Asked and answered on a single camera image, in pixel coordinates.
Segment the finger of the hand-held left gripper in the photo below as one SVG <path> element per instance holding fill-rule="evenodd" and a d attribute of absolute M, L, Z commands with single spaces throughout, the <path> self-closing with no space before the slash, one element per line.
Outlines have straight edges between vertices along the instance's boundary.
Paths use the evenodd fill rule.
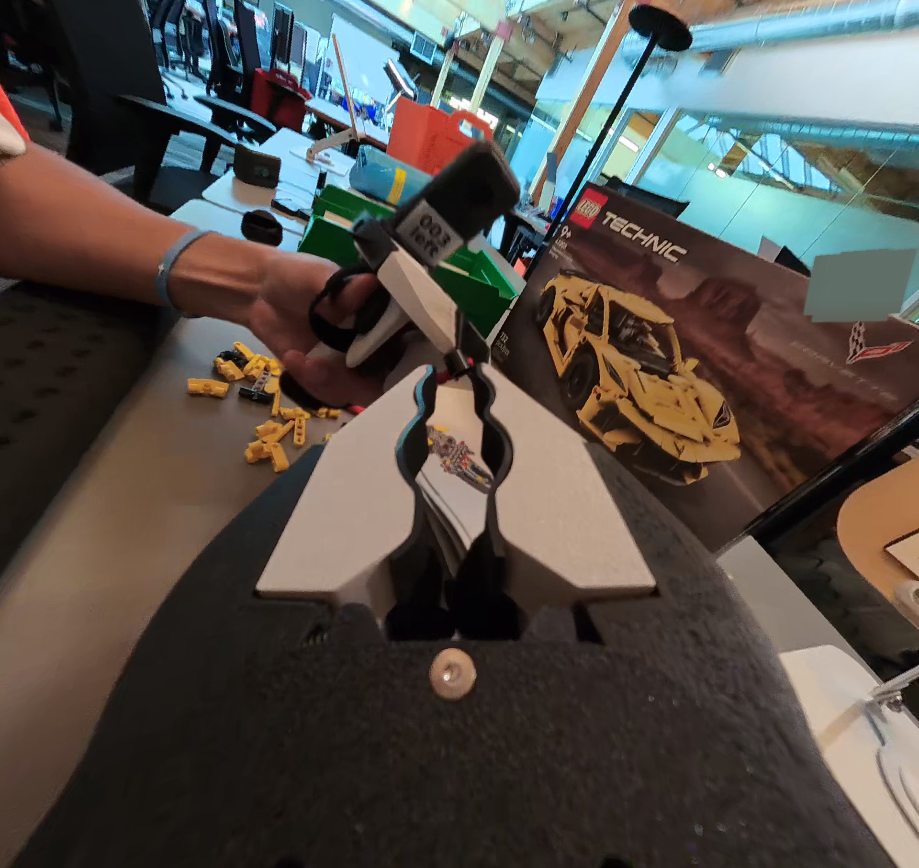
<path fill-rule="evenodd" d="M 377 323 L 377 342 L 383 343 L 407 322 L 417 326 L 443 356 L 459 346 L 458 310 L 433 280 L 426 267 L 405 250 L 391 252 L 377 272 L 390 302 Z"/>
<path fill-rule="evenodd" d="M 490 346 L 461 311 L 456 313 L 456 349 L 471 357 L 475 365 L 491 361 Z"/>

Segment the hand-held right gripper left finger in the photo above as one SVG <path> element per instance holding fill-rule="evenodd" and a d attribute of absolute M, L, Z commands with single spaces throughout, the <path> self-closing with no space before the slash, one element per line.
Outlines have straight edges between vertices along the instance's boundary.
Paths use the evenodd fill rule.
<path fill-rule="evenodd" d="M 397 441 L 418 410 L 414 369 L 325 445 L 256 591 L 273 599 L 395 599 L 387 563 L 410 536 L 415 493 Z"/>

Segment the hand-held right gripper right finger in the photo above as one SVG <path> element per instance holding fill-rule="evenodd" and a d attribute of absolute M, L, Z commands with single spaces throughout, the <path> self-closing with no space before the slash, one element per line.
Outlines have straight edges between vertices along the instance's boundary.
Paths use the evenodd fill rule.
<path fill-rule="evenodd" d="M 656 580 L 586 442 L 490 365 L 471 371 L 492 473 L 484 535 L 512 599 L 621 599 Z"/>

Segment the pile of yellow lego pieces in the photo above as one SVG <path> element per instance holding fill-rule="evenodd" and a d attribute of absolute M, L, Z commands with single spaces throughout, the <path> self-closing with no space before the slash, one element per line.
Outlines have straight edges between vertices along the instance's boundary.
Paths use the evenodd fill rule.
<path fill-rule="evenodd" d="M 353 419 L 340 408 L 295 396 L 282 361 L 239 339 L 213 357 L 207 372 L 188 378 L 183 389 L 191 401 L 237 401 L 251 426 L 245 461 L 276 474 L 288 470 L 307 447 L 326 444 Z"/>

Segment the white instruction booklet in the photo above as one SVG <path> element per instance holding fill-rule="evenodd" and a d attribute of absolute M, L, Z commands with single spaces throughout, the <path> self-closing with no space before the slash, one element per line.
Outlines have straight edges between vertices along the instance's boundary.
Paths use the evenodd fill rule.
<path fill-rule="evenodd" d="M 439 385 L 426 423 L 428 457 L 416 477 L 449 575 L 485 528 L 493 476 L 481 456 L 482 421 L 471 381 Z"/>

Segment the person's left forearm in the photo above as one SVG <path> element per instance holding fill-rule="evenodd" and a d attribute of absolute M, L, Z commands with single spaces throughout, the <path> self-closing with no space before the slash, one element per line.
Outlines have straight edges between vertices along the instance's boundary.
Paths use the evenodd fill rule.
<path fill-rule="evenodd" d="M 2 154 L 1 276 L 160 305 L 156 266 L 189 226 L 124 196 L 74 163 L 33 144 Z M 215 234 L 183 262 L 209 284 L 187 310 L 246 326 L 265 254 Z"/>

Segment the lego set box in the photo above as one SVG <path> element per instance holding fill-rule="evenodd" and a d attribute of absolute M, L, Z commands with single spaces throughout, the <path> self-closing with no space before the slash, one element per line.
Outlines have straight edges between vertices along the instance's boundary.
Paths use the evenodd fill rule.
<path fill-rule="evenodd" d="M 493 363 L 720 549 L 917 403 L 917 326 L 814 323 L 807 287 L 588 184 Z"/>

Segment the blue wrapped roll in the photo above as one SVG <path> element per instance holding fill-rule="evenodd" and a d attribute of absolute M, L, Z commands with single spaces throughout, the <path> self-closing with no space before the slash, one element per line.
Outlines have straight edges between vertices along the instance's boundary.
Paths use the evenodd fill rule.
<path fill-rule="evenodd" d="M 432 178 L 370 144 L 359 145 L 349 173 L 353 189 L 397 208 L 420 193 Z"/>

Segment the black round knob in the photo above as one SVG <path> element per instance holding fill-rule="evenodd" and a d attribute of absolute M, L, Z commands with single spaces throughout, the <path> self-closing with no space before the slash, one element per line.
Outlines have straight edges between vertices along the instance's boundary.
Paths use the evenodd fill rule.
<path fill-rule="evenodd" d="M 246 211 L 240 221 L 240 232 L 247 241 L 272 248 L 279 248 L 284 238 L 281 223 L 265 209 Z"/>

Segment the red jacket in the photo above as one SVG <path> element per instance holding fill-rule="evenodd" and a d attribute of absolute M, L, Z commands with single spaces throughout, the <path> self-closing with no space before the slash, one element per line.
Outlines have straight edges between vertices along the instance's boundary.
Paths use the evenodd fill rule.
<path fill-rule="evenodd" d="M 288 128 L 301 133 L 306 104 L 312 98 L 312 94 L 302 88 L 288 71 L 259 68 L 251 77 L 248 108 L 277 129 Z"/>

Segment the small black box device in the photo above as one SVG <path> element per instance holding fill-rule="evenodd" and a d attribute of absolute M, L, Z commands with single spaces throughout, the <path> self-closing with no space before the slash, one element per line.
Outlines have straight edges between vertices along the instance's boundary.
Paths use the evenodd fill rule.
<path fill-rule="evenodd" d="M 247 185 L 274 189 L 280 182 L 282 160 L 276 155 L 245 144 L 235 147 L 235 178 Z"/>

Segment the blue wristband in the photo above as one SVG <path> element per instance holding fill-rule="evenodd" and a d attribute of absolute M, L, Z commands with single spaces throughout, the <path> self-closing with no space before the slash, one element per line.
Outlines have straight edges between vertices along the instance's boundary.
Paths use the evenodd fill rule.
<path fill-rule="evenodd" d="M 161 256 L 155 272 L 155 295 L 159 304 L 175 315 L 188 320 L 202 318 L 196 310 L 204 303 L 202 291 L 208 287 L 208 278 L 201 275 L 201 266 L 192 271 L 183 259 L 189 251 L 196 253 L 202 240 L 211 241 L 213 231 L 191 228 L 184 232 Z"/>

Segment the black pole with round top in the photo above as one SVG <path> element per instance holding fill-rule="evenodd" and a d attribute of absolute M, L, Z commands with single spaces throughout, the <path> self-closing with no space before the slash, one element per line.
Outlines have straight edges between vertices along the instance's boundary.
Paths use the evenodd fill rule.
<path fill-rule="evenodd" d="M 527 266 L 524 274 L 524 279 L 527 281 L 532 277 L 547 247 L 553 242 L 562 219 L 566 217 L 570 210 L 570 205 L 572 204 L 575 194 L 581 189 L 586 181 L 587 175 L 594 165 L 594 161 L 598 158 L 601 149 L 606 143 L 605 139 L 609 136 L 612 127 L 615 125 L 621 110 L 628 100 L 628 96 L 643 72 L 653 51 L 658 46 L 661 46 L 666 51 L 682 52 L 689 49 L 693 41 L 690 30 L 682 20 L 671 12 L 667 12 L 649 4 L 639 4 L 633 7 L 628 14 L 628 23 L 632 31 L 647 38 L 648 41 L 637 62 L 633 66 L 631 74 L 625 82 L 615 104 L 612 106 L 609 116 L 595 139 L 591 150 L 585 156 L 579 172 L 576 174 L 565 198 L 560 204 L 558 213 L 549 224 L 544 241 L 539 244 L 534 252 L 531 262 Z"/>

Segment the black office chair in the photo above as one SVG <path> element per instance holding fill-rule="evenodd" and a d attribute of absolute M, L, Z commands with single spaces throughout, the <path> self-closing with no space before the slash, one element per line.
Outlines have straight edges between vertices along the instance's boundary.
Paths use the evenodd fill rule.
<path fill-rule="evenodd" d="M 196 76 L 192 55 L 197 46 L 195 35 L 208 27 L 211 50 L 211 70 L 205 81 L 205 93 L 194 96 L 196 103 L 207 106 L 212 112 L 212 122 L 245 143 L 263 143 L 272 137 L 277 128 L 265 117 L 250 110 L 252 86 L 258 62 L 258 37 L 254 28 L 247 28 L 245 42 L 238 43 L 238 28 L 227 24 L 219 16 L 214 0 L 201 0 L 203 12 L 197 14 L 194 0 L 157 0 L 149 16 L 149 25 L 155 41 L 155 51 L 164 91 L 168 100 L 174 93 L 169 88 L 172 63 L 168 39 L 175 38 L 181 52 L 181 64 L 187 76 Z"/>

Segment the white tablet stand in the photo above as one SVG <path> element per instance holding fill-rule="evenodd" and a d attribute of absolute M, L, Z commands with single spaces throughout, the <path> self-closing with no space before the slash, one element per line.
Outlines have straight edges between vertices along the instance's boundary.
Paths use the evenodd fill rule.
<path fill-rule="evenodd" d="M 853 492 L 837 536 L 853 567 L 917 626 L 918 460 Z M 833 778 L 900 867 L 918 865 L 918 727 L 903 693 L 917 667 L 880 681 L 830 646 L 780 654 L 810 733 Z"/>

